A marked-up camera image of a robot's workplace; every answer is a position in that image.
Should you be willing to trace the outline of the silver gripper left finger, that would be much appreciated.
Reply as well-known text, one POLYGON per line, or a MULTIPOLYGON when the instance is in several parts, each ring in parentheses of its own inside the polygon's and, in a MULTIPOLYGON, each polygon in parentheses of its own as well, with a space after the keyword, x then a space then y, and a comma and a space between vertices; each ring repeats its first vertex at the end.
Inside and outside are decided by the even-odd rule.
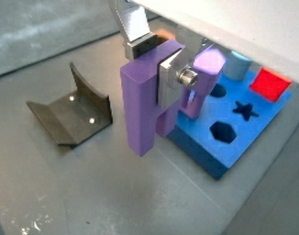
POLYGON ((108 3, 124 39, 126 56, 134 60, 158 46, 158 35, 150 30, 142 6, 130 0, 108 0, 108 3))

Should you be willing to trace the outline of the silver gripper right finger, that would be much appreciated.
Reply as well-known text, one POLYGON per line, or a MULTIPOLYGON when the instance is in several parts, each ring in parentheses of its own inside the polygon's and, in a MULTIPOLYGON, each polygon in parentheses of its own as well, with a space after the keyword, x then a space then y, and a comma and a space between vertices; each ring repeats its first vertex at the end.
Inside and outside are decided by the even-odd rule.
POLYGON ((191 65, 199 52, 207 49, 207 38, 191 29, 179 28, 177 41, 182 44, 158 66, 158 103, 167 108, 181 98, 182 86, 193 86, 199 78, 191 65))

